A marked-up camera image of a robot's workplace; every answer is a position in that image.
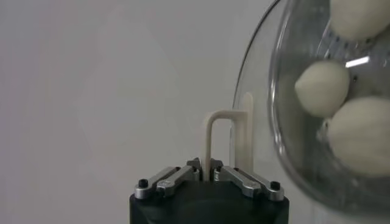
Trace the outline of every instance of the white plastic hook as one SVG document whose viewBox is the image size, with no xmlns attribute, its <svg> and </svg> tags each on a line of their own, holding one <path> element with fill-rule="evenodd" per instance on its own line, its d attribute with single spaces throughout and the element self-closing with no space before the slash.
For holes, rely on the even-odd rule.
<svg viewBox="0 0 390 224">
<path fill-rule="evenodd" d="M 229 119 L 234 124 L 234 166 L 248 173 L 253 172 L 253 104 L 252 95 L 245 93 L 241 99 L 241 110 L 220 110 L 207 117 L 205 123 L 206 146 L 202 158 L 204 181 L 210 180 L 211 133 L 214 121 L 218 119 Z"/>
</svg>

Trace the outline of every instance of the white wall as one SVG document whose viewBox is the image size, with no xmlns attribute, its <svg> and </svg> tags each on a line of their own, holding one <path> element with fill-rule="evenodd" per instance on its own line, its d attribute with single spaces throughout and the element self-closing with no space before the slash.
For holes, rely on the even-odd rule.
<svg viewBox="0 0 390 224">
<path fill-rule="evenodd" d="M 0 1 L 0 223 L 127 223 L 137 179 L 200 155 L 270 2 Z"/>
</svg>

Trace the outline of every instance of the metal linkage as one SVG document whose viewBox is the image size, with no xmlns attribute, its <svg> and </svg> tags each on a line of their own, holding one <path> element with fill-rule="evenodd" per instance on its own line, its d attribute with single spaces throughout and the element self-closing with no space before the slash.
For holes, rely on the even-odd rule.
<svg viewBox="0 0 390 224">
<path fill-rule="evenodd" d="M 268 181 L 257 174 L 245 173 L 242 170 L 238 171 L 248 179 L 256 181 L 261 184 L 261 192 L 264 193 L 271 201 L 282 201 L 285 197 L 285 190 L 281 187 L 279 182 Z"/>
<path fill-rule="evenodd" d="M 279 182 L 270 182 L 256 174 L 248 174 L 229 166 L 217 167 L 214 170 L 214 181 L 231 181 L 250 198 L 261 193 L 271 201 L 282 201 L 285 197 L 284 189 Z"/>
<path fill-rule="evenodd" d="M 184 181 L 199 181 L 199 170 L 193 166 L 185 166 L 167 179 L 160 180 L 157 191 L 162 192 L 164 197 L 172 196 Z"/>
<path fill-rule="evenodd" d="M 224 166 L 221 168 L 218 179 L 219 181 L 231 181 L 234 185 L 241 189 L 245 196 L 250 198 L 254 198 L 261 192 L 261 185 L 259 183 L 248 179 L 229 166 Z"/>
<path fill-rule="evenodd" d="M 177 171 L 175 167 L 167 167 L 163 169 L 161 172 L 156 174 L 150 179 L 141 179 L 134 189 L 134 196 L 137 199 L 146 199 L 151 194 L 153 194 L 156 190 L 157 182 L 162 179 L 165 179 Z"/>
</svg>

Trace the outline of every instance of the bolt head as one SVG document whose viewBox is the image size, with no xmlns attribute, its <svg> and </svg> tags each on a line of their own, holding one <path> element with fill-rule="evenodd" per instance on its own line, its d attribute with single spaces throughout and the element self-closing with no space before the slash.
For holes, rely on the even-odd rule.
<svg viewBox="0 0 390 224">
<path fill-rule="evenodd" d="M 147 188 L 149 183 L 147 182 L 147 179 L 140 179 L 138 181 L 138 187 L 140 188 Z"/>
</svg>

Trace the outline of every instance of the black screw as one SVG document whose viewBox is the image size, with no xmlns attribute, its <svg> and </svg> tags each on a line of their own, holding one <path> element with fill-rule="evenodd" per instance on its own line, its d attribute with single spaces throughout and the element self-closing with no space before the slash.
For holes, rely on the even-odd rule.
<svg viewBox="0 0 390 224">
<path fill-rule="evenodd" d="M 148 185 L 149 183 L 147 182 L 147 179 L 140 179 L 138 181 L 138 187 L 140 188 L 147 188 Z"/>
<path fill-rule="evenodd" d="M 280 183 L 276 181 L 271 182 L 271 189 L 274 191 L 279 191 L 280 190 Z"/>
</svg>

